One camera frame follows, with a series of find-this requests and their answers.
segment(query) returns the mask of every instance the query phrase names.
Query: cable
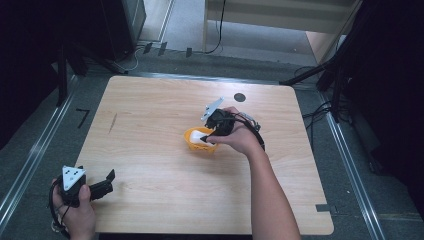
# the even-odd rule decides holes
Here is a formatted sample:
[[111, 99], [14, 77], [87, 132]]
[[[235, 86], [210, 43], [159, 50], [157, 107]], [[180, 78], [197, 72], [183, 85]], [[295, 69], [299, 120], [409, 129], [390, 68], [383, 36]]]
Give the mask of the cable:
[[305, 67], [300, 67], [298, 69], [296, 69], [293, 73], [293, 76], [297, 77], [296, 74], [297, 72], [299, 72], [299, 70], [305, 69], [305, 68], [315, 68], [314, 66], [305, 66]]
[[54, 188], [58, 185], [58, 184], [60, 184], [60, 183], [62, 183], [62, 181], [63, 181], [63, 177], [62, 177], [62, 175], [60, 175], [57, 179], [56, 179], [56, 181], [54, 181], [53, 182], [53, 184], [52, 184], [52, 186], [50, 187], [50, 191], [49, 191], [49, 204], [48, 204], [48, 207], [50, 208], [50, 213], [51, 213], [51, 215], [52, 215], [52, 218], [53, 218], [53, 223], [52, 223], [52, 227], [55, 229], [55, 230], [57, 230], [57, 231], [59, 231], [60, 233], [62, 233], [62, 235], [64, 236], [64, 237], [66, 237], [67, 239], [70, 239], [71, 238], [71, 236], [69, 235], [69, 233], [68, 233], [68, 231], [66, 231], [66, 226], [64, 226], [61, 222], [59, 222], [59, 220], [58, 220], [58, 209], [57, 210], [55, 210], [54, 209], [54, 204], [53, 204], [53, 191], [54, 191]]
[[144, 48], [142, 48], [142, 47], [141, 47], [141, 48], [137, 49], [137, 50], [134, 52], [134, 58], [135, 58], [135, 60], [136, 60], [136, 64], [135, 64], [135, 66], [134, 66], [134, 67], [132, 67], [132, 68], [124, 68], [124, 67], [120, 66], [118, 63], [116, 63], [115, 61], [113, 61], [113, 64], [115, 64], [117, 67], [119, 67], [120, 69], [125, 70], [125, 71], [132, 71], [132, 70], [136, 69], [136, 68], [138, 67], [138, 58], [137, 58], [137, 53], [138, 53], [138, 51], [140, 51], [141, 49], [144, 49]]
[[253, 119], [251, 116], [247, 115], [246, 113], [238, 112], [238, 113], [231, 113], [231, 115], [234, 115], [235, 117], [239, 116], [246, 121], [250, 121], [251, 123], [253, 123], [252, 124], [253, 128], [258, 132], [261, 129], [261, 125], [259, 125], [259, 123], [255, 121], [255, 119]]
[[[311, 118], [311, 122], [306, 126], [306, 130], [310, 128], [310, 144], [312, 152], [314, 152], [314, 123], [320, 121], [328, 112], [332, 111], [332, 106], [323, 108], [326, 104], [329, 104], [330, 102], [331, 101], [326, 101], [321, 104], [314, 112], [302, 115], [303, 119]], [[337, 110], [337, 114], [338, 116], [340, 116], [341, 113], [347, 112], [348, 110], [348, 107], [340, 106]]]
[[227, 1], [224, 0], [223, 4], [222, 4], [222, 13], [221, 13], [221, 23], [219, 24], [219, 41], [218, 44], [216, 45], [216, 47], [209, 52], [205, 52], [205, 54], [211, 54], [213, 52], [215, 52], [215, 50], [219, 47], [219, 45], [221, 44], [221, 39], [222, 39], [222, 21], [224, 20], [224, 11], [225, 11], [225, 3]]
[[65, 219], [65, 216], [66, 216], [66, 214], [68, 213], [68, 211], [69, 211], [69, 208], [70, 208], [71, 206], [68, 206], [67, 208], [66, 208], [66, 211], [65, 211], [65, 213], [63, 214], [63, 216], [61, 217], [61, 219], [60, 219], [60, 225], [63, 225], [63, 219]]
[[[217, 9], [215, 9], [215, 17], [217, 17], [217, 15], [218, 15], [218, 11]], [[218, 29], [218, 20], [215, 20], [215, 29], [216, 29], [216, 33], [219, 35], [220, 31]], [[223, 51], [224, 51], [224, 47], [221, 45], [221, 51], [218, 54], [222, 53]]]
[[256, 128], [256, 126], [254, 127], [254, 126], [252, 126], [252, 124], [251, 124], [251, 120], [250, 119], [247, 119], [245, 116], [243, 116], [243, 115], [240, 115], [240, 113], [231, 113], [231, 115], [234, 115], [234, 116], [240, 116], [241, 118], [243, 118], [243, 119], [245, 119], [244, 121], [243, 120], [241, 120], [241, 119], [238, 119], [238, 118], [236, 118], [236, 117], [234, 117], [234, 118], [221, 118], [220, 120], [234, 120], [234, 121], [237, 121], [237, 122], [241, 122], [241, 123], [243, 123], [244, 124], [244, 126], [246, 126], [247, 127], [247, 129], [249, 129], [250, 130], [250, 132], [252, 132], [253, 133], [253, 135], [255, 135], [255, 137], [256, 137], [256, 139], [258, 140], [258, 142], [259, 142], [259, 145], [262, 147], [262, 149], [265, 151], [265, 142], [264, 142], [264, 140], [263, 140], [263, 138], [262, 138], [262, 136], [259, 134], [259, 128], [260, 128], [260, 126], [257, 124], [257, 126], [259, 126], [259, 128], [257, 129]]

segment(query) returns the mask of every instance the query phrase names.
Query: black cable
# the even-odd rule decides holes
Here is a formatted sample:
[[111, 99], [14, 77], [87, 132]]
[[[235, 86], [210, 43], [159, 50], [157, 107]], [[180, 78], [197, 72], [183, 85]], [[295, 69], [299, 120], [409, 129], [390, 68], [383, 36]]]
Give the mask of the black cable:
[[63, 219], [65, 219], [65, 216], [66, 216], [66, 214], [68, 213], [68, 211], [69, 211], [69, 208], [70, 208], [71, 206], [68, 206], [67, 208], [66, 208], [66, 211], [65, 211], [65, 213], [63, 214], [63, 216], [61, 217], [61, 219], [60, 219], [60, 225], [63, 225]]
[[334, 64], [334, 59], [335, 58], [333, 57], [330, 60], [328, 60], [327, 62], [324, 62], [323, 64], [318, 65], [318, 66], [316, 66], [316, 67], [306, 71], [305, 73], [302, 73], [301, 75], [296, 76], [292, 79], [280, 81], [279, 84], [285, 85], [285, 86], [291, 86], [293, 84], [296, 84], [296, 83], [299, 83], [299, 82], [305, 80], [308, 77], [311, 77], [311, 76], [313, 76], [317, 73], [320, 73], [323, 70], [329, 71], [328, 67], [331, 67]]
[[297, 76], [296, 76], [297, 72], [299, 72], [300, 70], [305, 69], [305, 68], [315, 68], [315, 67], [314, 67], [314, 66], [305, 66], [305, 67], [300, 67], [300, 68], [298, 68], [298, 69], [296, 69], [296, 70], [294, 71], [293, 76], [294, 76], [294, 77], [297, 77]]
[[234, 121], [243, 123], [244, 126], [246, 126], [247, 129], [249, 129], [253, 133], [253, 135], [255, 135], [256, 139], [259, 142], [259, 145], [261, 145], [262, 149], [265, 151], [265, 142], [264, 142], [262, 136], [259, 134], [259, 132], [252, 126], [249, 119], [246, 119], [245, 121], [243, 121], [243, 120], [238, 119], [238, 118], [221, 118], [220, 120], [234, 120]]
[[221, 44], [221, 39], [222, 39], [222, 21], [224, 20], [225, 3], [226, 3], [226, 0], [224, 0], [224, 2], [222, 4], [221, 23], [219, 24], [219, 41], [218, 41], [218, 44], [216, 45], [216, 47], [212, 51], [205, 52], [205, 54], [210, 54], [210, 53], [215, 52], [215, 50]]
[[52, 218], [53, 218], [53, 227], [55, 229], [57, 229], [64, 237], [66, 237], [67, 239], [70, 239], [71, 236], [69, 235], [68, 231], [66, 231], [66, 226], [62, 225], [62, 223], [60, 223], [59, 222], [59, 219], [57, 218], [57, 215], [59, 213], [56, 212], [56, 211], [58, 211], [58, 209], [55, 210], [54, 209], [54, 204], [53, 204], [53, 191], [54, 191], [54, 188], [57, 185], [59, 185], [60, 183], [62, 183], [62, 181], [63, 181], [63, 178], [62, 178], [62, 175], [60, 175], [56, 179], [56, 181], [53, 182], [52, 186], [50, 187], [50, 191], [49, 191], [49, 205], [48, 205], [48, 207], [50, 208], [50, 213], [51, 213]]
[[[324, 105], [330, 103], [331, 101], [327, 101], [323, 104], [321, 104], [314, 112], [312, 113], [308, 113], [308, 114], [303, 114], [302, 118], [306, 119], [306, 118], [311, 118], [311, 122], [306, 126], [306, 130], [308, 130], [308, 128], [310, 128], [310, 144], [311, 144], [311, 149], [312, 152], [314, 151], [314, 123], [320, 121], [322, 118], [324, 118], [324, 116], [331, 112], [332, 110], [332, 106], [329, 107], [325, 107], [322, 108]], [[349, 108], [346, 106], [340, 106], [339, 109], [337, 110], [337, 114], [340, 115], [343, 112], [348, 112]], [[350, 123], [351, 121], [346, 120], [346, 119], [342, 119], [345, 122]]]
[[246, 120], [246, 121], [248, 121], [248, 122], [253, 122], [253, 128], [256, 130], [256, 131], [258, 131], [259, 132], [259, 130], [261, 129], [261, 125], [259, 125], [259, 123], [258, 122], [256, 122], [255, 121], [255, 119], [253, 119], [252, 117], [250, 117], [250, 118], [246, 118], [246, 113], [241, 113], [241, 112], [239, 112], [239, 113], [231, 113], [232, 115], [234, 115], [234, 116], [239, 116], [239, 117], [241, 117], [241, 118], [243, 118], [244, 120]]

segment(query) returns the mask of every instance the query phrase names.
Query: wooden table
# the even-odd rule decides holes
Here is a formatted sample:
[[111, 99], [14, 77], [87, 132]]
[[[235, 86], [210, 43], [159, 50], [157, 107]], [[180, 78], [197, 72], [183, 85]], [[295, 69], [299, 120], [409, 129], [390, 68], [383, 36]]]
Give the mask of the wooden table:
[[[246, 96], [234, 100], [236, 93]], [[286, 86], [113, 77], [76, 166], [87, 182], [115, 169], [114, 191], [94, 202], [97, 232], [251, 234], [250, 172], [220, 145], [189, 150], [184, 132], [203, 126], [206, 104], [225, 98], [257, 120], [266, 152], [302, 234], [331, 234], [329, 212], [295, 92]]]

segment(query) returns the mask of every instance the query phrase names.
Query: metal frame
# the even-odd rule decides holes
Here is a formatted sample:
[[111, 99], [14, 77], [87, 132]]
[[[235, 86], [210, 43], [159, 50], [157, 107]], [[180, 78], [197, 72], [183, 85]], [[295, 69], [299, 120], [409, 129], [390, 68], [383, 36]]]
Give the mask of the metal frame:
[[167, 73], [138, 73], [132, 75], [134, 77], [145, 78], [169, 78], [171, 80], [200, 80], [211, 82], [228, 82], [228, 83], [246, 83], [246, 84], [260, 84], [260, 85], [278, 85], [278, 81], [270, 80], [252, 80], [242, 78], [225, 78], [225, 77], [208, 77], [208, 76], [194, 76], [194, 75], [180, 75], [180, 74], [167, 74]]
[[[328, 102], [328, 98], [325, 95], [321, 93], [320, 96], [322, 103]], [[380, 221], [374, 210], [371, 199], [364, 187], [364, 184], [362, 183], [359, 172], [356, 169], [355, 162], [352, 158], [352, 155], [350, 154], [350, 150], [343, 136], [340, 124], [336, 123], [331, 113], [327, 113], [326, 118], [334, 140], [337, 144], [337, 148], [339, 149], [340, 156], [346, 168], [346, 173], [349, 177], [350, 183], [352, 184], [356, 200], [358, 200], [359, 208], [361, 209], [362, 216], [365, 220], [365, 224], [367, 225], [371, 238], [373, 240], [384, 240], [386, 237], [384, 235]]]

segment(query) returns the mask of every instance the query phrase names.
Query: gray floor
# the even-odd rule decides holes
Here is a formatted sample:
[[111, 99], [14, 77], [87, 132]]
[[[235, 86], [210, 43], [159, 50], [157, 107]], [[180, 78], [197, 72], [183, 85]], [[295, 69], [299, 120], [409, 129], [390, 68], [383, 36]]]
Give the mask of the gray floor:
[[[204, 1], [174, 0], [162, 42], [167, 49], [211, 51], [219, 42], [219, 22], [208, 21], [203, 49]], [[213, 55], [316, 65], [304, 31], [223, 22], [220, 47]]]
[[[218, 78], [247, 79], [262, 84], [278, 84], [279, 80], [293, 77], [295, 71], [311, 65], [313, 56], [308, 43], [303, 37], [293, 38], [297, 46], [304, 46], [304, 53], [299, 57], [287, 55], [286, 61], [269, 57], [266, 54], [258, 59], [244, 58], [241, 54], [213, 56], [194, 54], [186, 58], [184, 51], [169, 48], [165, 54], [158, 56], [159, 50], [152, 49], [147, 54], [138, 52], [138, 67], [129, 75], [140, 76], [145, 73], [166, 73], [191, 76], [209, 76]], [[63, 165], [74, 165], [85, 136], [93, 120], [103, 91], [112, 74], [102, 67], [89, 63], [86, 77], [78, 77], [78, 87], [63, 121], [46, 149], [46, 152], [34, 173], [17, 208], [7, 224], [1, 239], [63, 239], [50, 229], [50, 216], [45, 208], [51, 179], [58, 175]], [[127, 68], [135, 66], [135, 59], [127, 58], [120, 62]], [[314, 89], [316, 77], [295, 86], [296, 95], [302, 113], [313, 112], [320, 104], [319, 93]], [[55, 110], [57, 92], [53, 92], [25, 122], [10, 143], [0, 151], [0, 197], [3, 198], [23, 167], [34, 142], [42, 133]], [[90, 110], [88, 118], [81, 128], [83, 113], [76, 108]], [[380, 218], [386, 239], [424, 239], [424, 225], [412, 204], [405, 187], [390, 176], [377, 176], [369, 171], [366, 154], [356, 136], [354, 128], [346, 123], [343, 129], [356, 167], [366, 190], [371, 197]], [[371, 239], [345, 166], [325, 118], [314, 125], [314, 156], [321, 177], [327, 202], [337, 208], [332, 213], [335, 231], [329, 236], [303, 236], [304, 239]], [[220, 239], [219, 236], [161, 236], [160, 239]], [[144, 235], [139, 239], [152, 239]]]
[[147, 17], [140, 40], [160, 42], [169, 20], [173, 0], [144, 0], [143, 2]]

